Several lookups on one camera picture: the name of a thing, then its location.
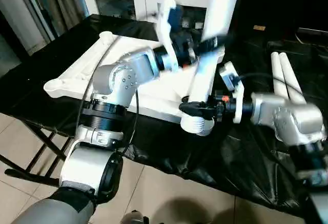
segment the wall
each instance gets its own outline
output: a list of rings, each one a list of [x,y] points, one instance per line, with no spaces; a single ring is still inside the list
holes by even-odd
[[[29,54],[46,45],[24,0],[0,0],[0,10]]]

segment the tile floor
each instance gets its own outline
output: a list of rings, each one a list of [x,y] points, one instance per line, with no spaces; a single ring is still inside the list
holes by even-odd
[[[65,138],[57,135],[61,146]],[[0,114],[0,153],[21,167],[26,167],[42,145],[19,120]],[[33,172],[44,173],[54,155],[46,151]],[[63,163],[54,172],[59,176]],[[0,163],[0,223],[8,224],[39,199],[48,197],[56,188],[8,177],[6,165]],[[125,212],[139,210],[151,224],[213,223],[219,224],[301,224],[303,220],[270,210],[227,193],[164,174],[128,159],[124,161],[116,197],[100,205],[90,219],[92,224],[119,223]]]

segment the glass cabinet door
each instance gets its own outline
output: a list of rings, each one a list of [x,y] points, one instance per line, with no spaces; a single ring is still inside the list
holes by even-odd
[[[157,12],[163,0],[146,0],[147,13]],[[202,29],[204,27],[207,7],[210,0],[175,0],[182,6],[181,26],[183,28]]]
[[[85,0],[90,14],[146,21],[145,0]]]

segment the cable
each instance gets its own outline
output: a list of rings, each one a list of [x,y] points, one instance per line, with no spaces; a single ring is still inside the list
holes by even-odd
[[[137,126],[137,121],[138,121],[138,116],[139,116],[139,95],[138,95],[138,90],[135,91],[135,100],[136,100],[136,103],[137,103],[137,112],[135,113],[134,124],[133,124],[133,132],[131,134],[131,138],[130,138],[129,143],[125,146],[124,150],[122,151],[122,156],[125,155],[125,153],[127,152],[129,146],[131,145],[132,139],[133,139],[133,136],[134,136],[134,133],[135,133],[135,129],[136,129],[136,126]]]
[[[249,77],[256,77],[256,76],[260,76],[260,77],[264,77],[264,78],[268,78],[268,79],[274,79],[278,82],[281,82],[283,83],[284,85],[290,87],[291,89],[293,89],[295,92],[297,92],[298,94],[300,95],[306,95],[306,94],[303,94],[300,90],[298,90],[296,87],[294,87],[293,85],[285,82],[284,80],[282,79],[279,79],[277,77],[274,77],[273,75],[270,75],[270,74],[266,74],[266,73],[247,73],[247,74],[244,74],[244,75],[241,75],[237,78],[238,82],[243,80],[243,79],[246,79],[246,78],[249,78]]]
[[[144,19],[146,19],[148,16],[152,16],[152,17],[155,17],[157,13],[150,13],[150,14],[147,14],[145,16],[143,16],[142,18],[140,18],[139,20],[142,21]],[[132,29],[136,23],[138,21],[133,21],[133,22],[130,22],[128,23],[127,27],[121,31],[120,34],[125,34],[127,31],[129,31],[130,29]],[[88,91],[89,91],[89,88],[91,86],[91,83],[92,83],[92,78],[93,78],[93,75],[94,75],[94,72],[95,70],[100,66],[100,64],[104,61],[104,59],[107,57],[107,55],[109,54],[109,52],[111,51],[111,49],[115,46],[115,44],[122,38],[122,36],[118,35],[115,40],[110,44],[110,46],[107,48],[106,52],[103,54],[103,56],[101,57],[101,59],[99,60],[99,62],[97,63],[96,67],[94,68],[94,71],[92,72],[92,75],[89,79],[89,82],[87,84],[87,87],[84,91],[84,94],[83,94],[83,97],[81,99],[81,102],[80,102],[80,106],[79,106],[79,109],[78,109],[78,113],[77,113],[77,118],[76,118],[76,125],[75,125],[75,134],[77,133],[77,128],[78,128],[78,124],[79,124],[79,121],[80,121],[80,116],[81,116],[81,112],[82,112],[82,108],[83,108],[83,104],[87,98],[87,94],[88,94]]]
[[[297,34],[295,33],[295,37],[297,39],[298,42],[300,42],[302,45],[304,45],[304,42],[300,40],[300,38],[297,36]]]

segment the black plastic sheet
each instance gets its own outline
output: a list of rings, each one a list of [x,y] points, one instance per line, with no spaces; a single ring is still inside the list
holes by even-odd
[[[109,30],[120,34],[129,20],[92,15],[25,62],[0,78],[0,112],[55,131],[74,136],[79,100],[51,98],[43,85],[63,73],[96,40]],[[137,22],[125,36],[157,40],[153,25]],[[285,51],[306,100],[327,117],[327,64],[325,48],[293,42],[270,41],[265,32],[235,38],[226,48],[224,62],[232,61],[239,74],[272,73],[270,53]],[[252,78],[243,81],[245,96],[272,92],[272,81]],[[225,90],[216,73],[214,89]],[[125,134],[130,134],[134,114],[128,113]],[[225,120],[208,137],[189,134],[178,124],[140,116],[127,157],[261,205],[301,216],[302,188],[294,177],[294,166],[283,143],[266,127],[247,119],[241,124]]]

